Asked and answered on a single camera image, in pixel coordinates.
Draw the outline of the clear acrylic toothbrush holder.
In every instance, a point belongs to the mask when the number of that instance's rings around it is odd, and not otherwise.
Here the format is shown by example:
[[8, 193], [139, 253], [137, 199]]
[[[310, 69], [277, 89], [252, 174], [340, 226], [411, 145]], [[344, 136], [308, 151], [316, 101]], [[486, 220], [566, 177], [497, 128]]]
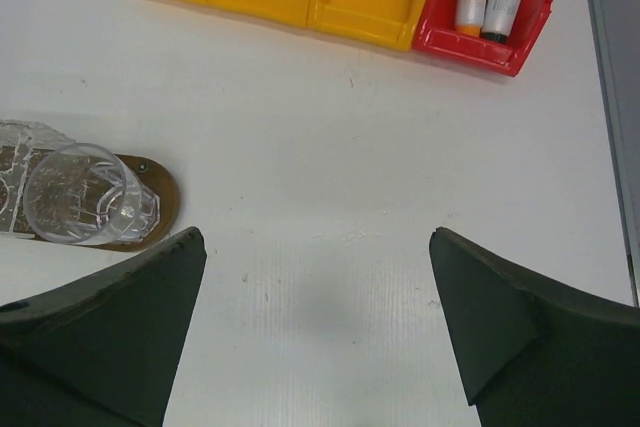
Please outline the clear acrylic toothbrush holder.
[[31, 171], [50, 152], [74, 139], [40, 122], [1, 121], [1, 236], [34, 239], [23, 212]]

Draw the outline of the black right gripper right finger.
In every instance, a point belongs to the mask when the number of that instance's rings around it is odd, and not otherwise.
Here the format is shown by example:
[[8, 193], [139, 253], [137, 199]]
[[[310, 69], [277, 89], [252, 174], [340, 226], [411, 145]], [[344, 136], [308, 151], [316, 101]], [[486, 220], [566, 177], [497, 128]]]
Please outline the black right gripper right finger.
[[484, 426], [636, 426], [639, 311], [444, 227], [429, 253], [464, 393]]

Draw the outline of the brown oval wooden tray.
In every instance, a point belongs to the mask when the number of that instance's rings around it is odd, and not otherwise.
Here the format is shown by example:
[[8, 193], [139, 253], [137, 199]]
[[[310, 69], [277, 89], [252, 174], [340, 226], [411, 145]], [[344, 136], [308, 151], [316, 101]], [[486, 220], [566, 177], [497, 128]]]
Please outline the brown oval wooden tray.
[[[138, 178], [144, 185], [149, 187], [159, 196], [161, 215], [160, 223], [148, 237], [146, 237], [139, 243], [112, 243], [102, 246], [70, 246], [88, 247], [116, 252], [141, 251], [158, 242], [162, 237], [167, 235], [177, 218], [180, 209], [180, 193], [177, 182], [173, 178], [172, 174], [161, 164], [151, 159], [132, 155], [115, 155], [116, 157], [124, 161], [124, 163], [134, 171], [134, 173], [138, 176]], [[36, 233], [34, 239], [25, 240], [53, 243], [41, 238]]]

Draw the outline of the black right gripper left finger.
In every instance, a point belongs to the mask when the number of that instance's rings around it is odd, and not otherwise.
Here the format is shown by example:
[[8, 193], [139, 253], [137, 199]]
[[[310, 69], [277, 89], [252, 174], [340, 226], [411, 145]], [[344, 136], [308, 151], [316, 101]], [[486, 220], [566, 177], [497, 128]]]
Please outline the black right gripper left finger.
[[1, 308], [4, 426], [160, 426], [201, 286], [189, 227]]

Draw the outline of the clear plastic cup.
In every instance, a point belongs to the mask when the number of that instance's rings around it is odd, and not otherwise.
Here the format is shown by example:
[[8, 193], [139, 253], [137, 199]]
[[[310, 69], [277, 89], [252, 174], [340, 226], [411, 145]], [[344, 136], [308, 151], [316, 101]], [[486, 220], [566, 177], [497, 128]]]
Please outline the clear plastic cup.
[[90, 143], [63, 146], [29, 174], [29, 227], [59, 244], [139, 243], [161, 220], [160, 198], [114, 153]]

